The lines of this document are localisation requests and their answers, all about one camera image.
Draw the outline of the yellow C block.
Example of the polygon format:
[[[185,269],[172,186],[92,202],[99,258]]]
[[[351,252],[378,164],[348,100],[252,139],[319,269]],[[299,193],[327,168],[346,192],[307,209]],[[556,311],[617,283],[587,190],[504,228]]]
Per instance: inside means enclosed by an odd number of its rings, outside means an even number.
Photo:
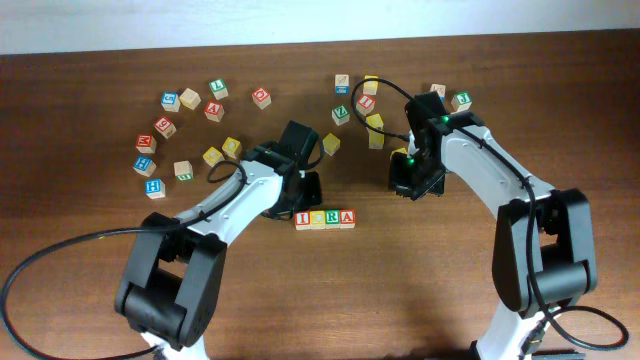
[[[326,212],[324,210],[314,210],[309,212],[310,228],[325,229],[326,228]]]

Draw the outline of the green R block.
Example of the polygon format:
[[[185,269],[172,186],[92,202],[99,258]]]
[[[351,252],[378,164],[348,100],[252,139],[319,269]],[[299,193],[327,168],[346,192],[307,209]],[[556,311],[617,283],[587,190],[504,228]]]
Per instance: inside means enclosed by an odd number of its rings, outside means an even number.
[[[325,228],[334,229],[341,227],[340,211],[338,209],[329,209],[325,211]]]

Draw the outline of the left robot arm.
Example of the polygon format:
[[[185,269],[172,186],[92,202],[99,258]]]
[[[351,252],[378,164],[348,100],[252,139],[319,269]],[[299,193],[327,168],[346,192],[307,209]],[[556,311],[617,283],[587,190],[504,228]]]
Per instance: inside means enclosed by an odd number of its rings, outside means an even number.
[[[247,151],[219,188],[173,218],[142,223],[115,297],[115,310],[157,359],[204,359],[231,243],[258,216],[287,220],[322,201],[310,127],[290,121],[277,141]]]

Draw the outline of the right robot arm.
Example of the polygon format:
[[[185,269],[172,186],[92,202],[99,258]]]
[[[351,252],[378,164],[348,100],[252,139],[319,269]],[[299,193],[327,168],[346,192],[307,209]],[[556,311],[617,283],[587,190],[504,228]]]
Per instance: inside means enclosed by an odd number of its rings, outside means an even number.
[[[530,285],[560,312],[598,282],[590,204],[577,189],[557,190],[532,175],[470,111],[448,113],[434,92],[404,107],[409,150],[391,158],[389,187],[412,200],[441,195],[458,175],[496,219],[492,278],[500,302],[467,359],[529,359],[546,326]]]

